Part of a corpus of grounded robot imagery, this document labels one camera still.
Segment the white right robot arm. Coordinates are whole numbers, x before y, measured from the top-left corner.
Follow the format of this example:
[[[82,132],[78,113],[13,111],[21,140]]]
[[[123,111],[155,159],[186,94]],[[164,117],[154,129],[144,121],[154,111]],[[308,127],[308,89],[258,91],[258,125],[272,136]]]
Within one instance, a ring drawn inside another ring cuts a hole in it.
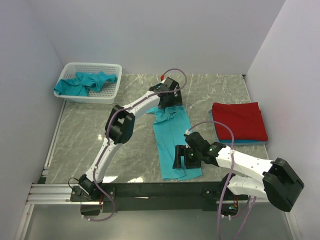
[[[198,168],[202,163],[232,169],[219,187],[222,198],[247,195],[268,200],[277,209],[290,212],[305,184],[290,164],[282,159],[268,160],[232,150],[219,142],[202,148],[176,145],[173,168]]]

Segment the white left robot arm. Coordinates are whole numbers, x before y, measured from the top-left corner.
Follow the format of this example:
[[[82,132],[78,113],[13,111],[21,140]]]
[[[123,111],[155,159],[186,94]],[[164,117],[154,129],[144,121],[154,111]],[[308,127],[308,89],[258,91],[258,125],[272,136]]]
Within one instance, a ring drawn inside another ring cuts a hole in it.
[[[158,83],[140,98],[124,106],[115,105],[105,126],[105,137],[90,168],[78,180],[82,195],[88,201],[102,194],[101,182],[118,149],[133,135],[135,121],[147,110],[165,109],[182,105],[181,87],[178,84]]]

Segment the light blue t-shirt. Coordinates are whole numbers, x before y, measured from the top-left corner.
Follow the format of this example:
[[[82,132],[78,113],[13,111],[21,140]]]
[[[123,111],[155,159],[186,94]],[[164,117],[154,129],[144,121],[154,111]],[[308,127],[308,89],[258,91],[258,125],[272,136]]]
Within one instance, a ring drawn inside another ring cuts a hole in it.
[[[201,168],[174,169],[175,147],[185,145],[185,131],[191,128],[190,120],[184,106],[167,108],[153,107],[146,111],[154,114],[153,131],[160,161],[163,180],[191,180],[203,175]]]

